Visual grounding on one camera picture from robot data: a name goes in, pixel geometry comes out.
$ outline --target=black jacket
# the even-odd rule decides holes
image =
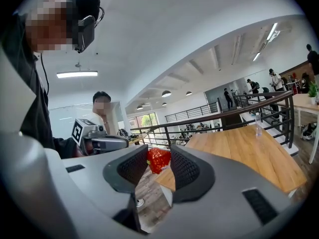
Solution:
[[[18,14],[12,16],[1,44],[17,73],[36,95],[24,118],[21,132],[37,139],[44,148],[55,149],[61,158],[72,157],[76,147],[75,141],[72,138],[63,140],[52,137],[47,108],[48,96],[35,68],[37,57],[31,51],[25,38],[25,16]]]

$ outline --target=window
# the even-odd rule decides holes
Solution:
[[[146,127],[146,126],[153,126],[158,125],[158,118],[155,113],[151,114],[144,114],[141,116],[136,116],[129,118],[131,128],[138,128],[138,127]],[[168,144],[163,142],[163,140],[158,140],[157,138],[163,138],[162,134],[160,134],[160,129],[155,129],[149,132],[149,129],[142,130],[142,133],[146,132],[147,137],[144,138],[144,143],[151,144],[153,147],[163,148],[164,145],[157,145],[157,144]],[[132,130],[132,133],[141,133],[140,130]]]

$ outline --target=cable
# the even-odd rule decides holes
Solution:
[[[46,71],[45,71],[45,68],[44,68],[44,65],[43,65],[42,53],[41,53],[41,64],[42,64],[43,71],[44,71],[44,74],[45,74],[46,84],[48,86],[48,90],[47,90],[46,94],[49,95],[49,81],[48,81],[48,76],[46,75]]]

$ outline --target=white t-shirt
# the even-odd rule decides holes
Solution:
[[[275,75],[271,75],[271,79],[272,79],[273,83],[278,82],[278,80],[279,80],[278,85],[275,86],[276,90],[283,87],[281,76],[278,73],[275,73]]]
[[[96,125],[103,125],[103,128],[106,131],[103,119],[100,116],[98,116],[97,114],[92,112],[92,113],[87,114],[86,116],[83,116],[83,118],[93,122]]]

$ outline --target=plastic bottle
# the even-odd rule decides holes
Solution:
[[[262,133],[262,127],[261,127],[261,118],[260,118],[260,114],[256,113],[256,135],[260,136]]]

